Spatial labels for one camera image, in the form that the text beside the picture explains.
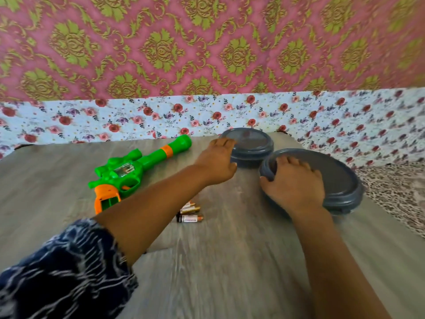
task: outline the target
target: gray plastic lid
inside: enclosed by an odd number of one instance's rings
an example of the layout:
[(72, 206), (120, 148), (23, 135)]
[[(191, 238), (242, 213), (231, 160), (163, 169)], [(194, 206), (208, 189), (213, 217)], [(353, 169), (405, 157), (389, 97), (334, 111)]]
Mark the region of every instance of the gray plastic lid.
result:
[(271, 137), (253, 128), (227, 130), (220, 137), (236, 140), (232, 157), (238, 160), (263, 160), (273, 152), (274, 148)]
[(364, 189), (356, 173), (341, 161), (317, 151), (291, 148), (275, 151), (260, 166), (260, 174), (269, 181), (274, 180), (276, 157), (280, 155), (293, 156), (320, 170), (325, 187), (323, 206), (332, 214), (349, 213), (360, 204)]

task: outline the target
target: sleeve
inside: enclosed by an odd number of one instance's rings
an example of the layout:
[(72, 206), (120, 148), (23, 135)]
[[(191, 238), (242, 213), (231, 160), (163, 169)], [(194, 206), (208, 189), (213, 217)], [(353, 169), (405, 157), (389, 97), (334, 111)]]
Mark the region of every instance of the sleeve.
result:
[(114, 237), (78, 220), (0, 274), (0, 319), (115, 318), (137, 286)]

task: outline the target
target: wooden surface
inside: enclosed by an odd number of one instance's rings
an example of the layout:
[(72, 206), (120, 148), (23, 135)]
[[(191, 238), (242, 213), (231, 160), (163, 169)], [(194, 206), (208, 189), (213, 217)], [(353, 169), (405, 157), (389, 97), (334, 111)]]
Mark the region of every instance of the wooden surface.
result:
[[(271, 136), (276, 150), (299, 147), (287, 135)], [(148, 171), (143, 185), (193, 162), (211, 139), (193, 138), (190, 151)], [(149, 154), (169, 141), (51, 144), (7, 156), (0, 162), (0, 268), (70, 222), (93, 216), (87, 183), (96, 179), (95, 167), (134, 148)], [(140, 287), (120, 318), (311, 318), (301, 246), (291, 223), (260, 194), (258, 171), (239, 169), (195, 201), (205, 220), (167, 226), (135, 264)], [(337, 223), (393, 318), (422, 318), (425, 241), (366, 197)]]

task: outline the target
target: gray container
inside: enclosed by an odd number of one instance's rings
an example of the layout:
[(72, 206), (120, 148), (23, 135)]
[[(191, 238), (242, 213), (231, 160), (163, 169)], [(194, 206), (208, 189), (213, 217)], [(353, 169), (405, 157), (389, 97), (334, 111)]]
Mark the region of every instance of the gray container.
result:
[(274, 180), (276, 157), (293, 156), (306, 161), (312, 169), (320, 170), (325, 187), (323, 207), (333, 216), (351, 213), (362, 201), (364, 187), (356, 173), (342, 162), (320, 152), (305, 149), (283, 149), (273, 152), (260, 166), (260, 175)]
[(235, 128), (225, 131), (221, 138), (235, 139), (231, 161), (238, 167), (257, 168), (273, 152), (274, 143), (263, 131), (253, 128)]

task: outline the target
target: green toy gun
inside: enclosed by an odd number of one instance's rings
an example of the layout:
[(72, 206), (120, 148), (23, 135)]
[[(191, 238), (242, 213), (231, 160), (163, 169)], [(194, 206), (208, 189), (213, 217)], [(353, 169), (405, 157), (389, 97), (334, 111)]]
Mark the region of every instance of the green toy gun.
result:
[(140, 186), (143, 173), (154, 165), (186, 151), (192, 145), (188, 135), (181, 135), (161, 149), (142, 156), (139, 149), (132, 150), (128, 155), (119, 158), (109, 158), (106, 165), (94, 169), (100, 178), (90, 181), (88, 187), (94, 188), (96, 214), (129, 197)]

